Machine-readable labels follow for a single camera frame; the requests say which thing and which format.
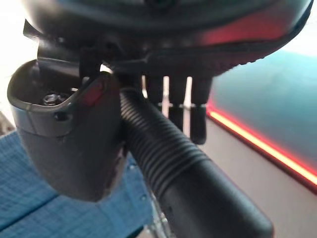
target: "blue fabric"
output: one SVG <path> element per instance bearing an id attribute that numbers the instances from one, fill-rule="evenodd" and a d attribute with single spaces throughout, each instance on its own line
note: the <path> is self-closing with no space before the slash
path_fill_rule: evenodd
<path id="1" fill-rule="evenodd" d="M 128 158 L 118 188 L 89 203 L 58 195 L 37 174 L 14 132 L 0 140 L 1 238 L 126 238 L 152 222 L 143 176 Z"/>

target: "screw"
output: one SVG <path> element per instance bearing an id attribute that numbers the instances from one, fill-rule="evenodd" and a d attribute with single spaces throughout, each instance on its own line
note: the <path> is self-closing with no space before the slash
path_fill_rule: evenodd
<path id="1" fill-rule="evenodd" d="M 45 106 L 56 106 L 57 103 L 58 103 L 58 98 L 59 98 L 59 95 L 53 93 L 53 94 L 48 94 L 46 95 L 44 98 L 43 98 L 43 104 Z"/>
<path id="2" fill-rule="evenodd" d="M 136 167 L 135 165 L 130 165 L 130 166 L 129 166 L 129 170 L 134 170 L 135 167 Z"/>
<path id="3" fill-rule="evenodd" d="M 47 94 L 43 98 L 43 104 L 44 104 L 44 106 L 52 107 L 52 106 L 56 106 L 58 104 L 61 104 L 67 98 L 68 98 L 68 95 L 66 95 L 66 94 L 61 94 L 61 95 L 56 94 L 56 93 Z"/>
<path id="4" fill-rule="evenodd" d="M 141 201 L 145 201 L 147 199 L 147 196 L 146 195 L 143 195 L 142 197 L 141 197 Z"/>

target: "black plastic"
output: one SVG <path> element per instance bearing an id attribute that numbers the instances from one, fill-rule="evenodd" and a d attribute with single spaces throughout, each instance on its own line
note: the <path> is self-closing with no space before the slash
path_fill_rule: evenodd
<path id="1" fill-rule="evenodd" d="M 58 137 L 69 134 L 78 124 L 86 121 L 86 116 L 101 98 L 105 99 L 103 110 L 113 112 L 107 120 L 116 121 L 120 117 L 118 85 L 109 73 L 101 72 L 96 79 L 88 80 L 78 91 L 71 88 L 78 84 L 47 79 L 40 75 L 37 61 L 21 66 L 12 76 L 8 87 L 8 99 L 15 114 L 17 127 L 31 134 Z M 57 106 L 43 106 L 43 98 L 50 93 L 65 93 L 70 97 Z M 60 121 L 58 115 L 67 119 Z"/>
<path id="2" fill-rule="evenodd" d="M 163 83 L 163 76 L 146 76 L 146 89 L 151 103 L 158 104 L 163 101 Z"/>
<path id="3" fill-rule="evenodd" d="M 127 146 L 179 238 L 271 238 L 269 219 L 169 120 L 121 91 Z"/>
<path id="4" fill-rule="evenodd" d="M 218 75 L 281 48 L 305 25 L 313 1 L 180 0 L 164 14 L 142 1 L 22 2 L 29 37 L 95 47 L 115 72 L 192 76 Z"/>
<path id="5" fill-rule="evenodd" d="M 197 145 L 206 143 L 206 107 L 193 107 L 190 109 L 190 138 Z"/>
<path id="6" fill-rule="evenodd" d="M 170 119 L 180 131 L 183 131 L 184 108 L 178 106 L 169 107 L 168 119 Z"/>
<path id="7" fill-rule="evenodd" d="M 175 106 L 181 105 L 185 100 L 187 75 L 179 72 L 169 76 L 169 103 Z"/>
<path id="8" fill-rule="evenodd" d="M 191 101 L 195 105 L 203 105 L 208 102 L 212 84 L 212 75 L 200 75 L 193 77 Z"/>
<path id="9" fill-rule="evenodd" d="M 12 77 L 8 98 L 21 141 L 55 190 L 98 201 L 113 191 L 126 158 L 120 135 L 119 85 L 109 73 L 100 72 L 52 107 L 41 105 L 49 90 L 35 60 Z"/>

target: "black corrugated hose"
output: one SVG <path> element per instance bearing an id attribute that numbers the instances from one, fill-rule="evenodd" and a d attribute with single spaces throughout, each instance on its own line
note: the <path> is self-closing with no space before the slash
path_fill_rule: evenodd
<path id="1" fill-rule="evenodd" d="M 178 238 L 270 238 L 269 219 L 172 122 L 122 89 L 126 142 Z"/>

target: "metal screw head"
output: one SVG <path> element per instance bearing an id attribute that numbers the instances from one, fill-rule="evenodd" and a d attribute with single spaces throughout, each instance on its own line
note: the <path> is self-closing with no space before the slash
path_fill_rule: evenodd
<path id="1" fill-rule="evenodd" d="M 43 104 L 45 106 L 55 106 L 58 104 L 59 95 L 53 93 L 48 94 L 43 98 Z"/>
<path id="2" fill-rule="evenodd" d="M 67 98 L 68 98 L 68 96 L 65 94 L 61 94 L 61 95 L 56 94 L 56 93 L 47 94 L 43 98 L 43 105 L 48 106 L 48 107 L 56 106 L 56 105 L 64 102 Z"/>

